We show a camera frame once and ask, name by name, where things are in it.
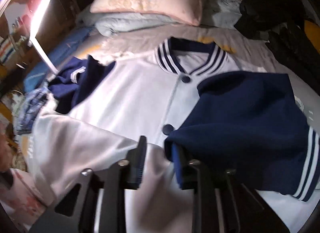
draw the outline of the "desk lamp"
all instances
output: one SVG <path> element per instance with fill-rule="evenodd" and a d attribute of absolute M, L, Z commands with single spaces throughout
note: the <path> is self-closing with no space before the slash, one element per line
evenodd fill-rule
<path fill-rule="evenodd" d="M 31 28 L 30 28 L 30 39 L 29 41 L 33 44 L 35 47 L 35 50 L 39 54 L 39 56 L 42 58 L 42 60 L 47 64 L 49 69 L 54 73 L 55 75 L 58 74 L 58 70 L 52 64 L 42 47 L 40 46 L 39 42 L 36 40 L 36 35 L 38 33 L 41 21 L 43 19 L 44 13 L 46 12 L 48 6 L 49 6 L 50 0 L 41 0 L 38 9 L 36 10 L 35 14 L 33 15 L 32 21 L 31 21 Z"/>

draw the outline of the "navy blue sleeve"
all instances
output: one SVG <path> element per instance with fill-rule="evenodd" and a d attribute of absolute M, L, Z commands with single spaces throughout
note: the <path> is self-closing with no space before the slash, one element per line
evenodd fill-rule
<path fill-rule="evenodd" d="M 200 99 L 165 141 L 185 147 L 215 171 L 236 169 L 258 190 L 307 201 L 320 176 L 319 135 L 295 104 L 285 74 L 229 72 L 204 80 Z"/>
<path fill-rule="evenodd" d="M 92 56 L 89 56 L 86 71 L 80 76 L 79 88 L 72 99 L 71 108 L 86 99 L 111 72 L 115 65 L 116 62 L 113 61 L 108 66 L 103 66 Z"/>
<path fill-rule="evenodd" d="M 78 89 L 77 78 L 85 71 L 87 63 L 87 60 L 73 57 L 49 83 L 48 89 L 59 102 L 58 113 L 67 114 L 71 110 L 71 101 Z"/>

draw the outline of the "bed sheet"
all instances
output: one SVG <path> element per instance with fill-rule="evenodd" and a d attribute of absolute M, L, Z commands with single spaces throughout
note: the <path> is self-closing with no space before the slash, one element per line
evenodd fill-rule
<path fill-rule="evenodd" d="M 237 30 L 170 24 L 152 29 L 120 33 L 110 38 L 98 34 L 88 38 L 73 55 L 84 59 L 88 54 L 91 54 L 102 64 L 108 64 L 130 53 L 152 50 L 170 36 L 203 43 L 215 41 L 223 50 L 238 59 L 244 69 L 249 71 L 255 66 L 255 68 L 259 67 L 261 71 L 287 73 L 296 100 L 307 116 L 308 123 L 316 131 L 320 131 L 320 97 L 297 75 L 279 64 L 265 46 L 264 41 L 248 40 Z M 300 230 L 320 200 L 320 190 L 315 190 L 311 199 L 306 203 L 276 192 L 259 191 L 259 193 L 284 221 L 291 233 L 297 233 Z"/>

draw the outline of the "striped collar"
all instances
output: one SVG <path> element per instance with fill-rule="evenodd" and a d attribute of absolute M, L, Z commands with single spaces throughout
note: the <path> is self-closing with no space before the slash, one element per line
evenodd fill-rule
<path fill-rule="evenodd" d="M 173 50 L 203 52 L 208 53 L 209 56 L 204 64 L 187 73 L 174 55 Z M 164 71 L 175 74 L 185 73 L 194 76 L 212 75 L 221 67 L 226 57 L 226 52 L 214 42 L 204 44 L 192 40 L 171 37 L 156 48 L 156 59 L 159 66 Z"/>

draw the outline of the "plaid fabric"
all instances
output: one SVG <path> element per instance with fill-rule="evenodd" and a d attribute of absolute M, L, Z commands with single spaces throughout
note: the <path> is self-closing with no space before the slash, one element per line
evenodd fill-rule
<path fill-rule="evenodd" d="M 47 102 L 47 86 L 35 89 L 28 93 L 14 124 L 15 134 L 30 134 L 33 122 L 41 108 Z"/>

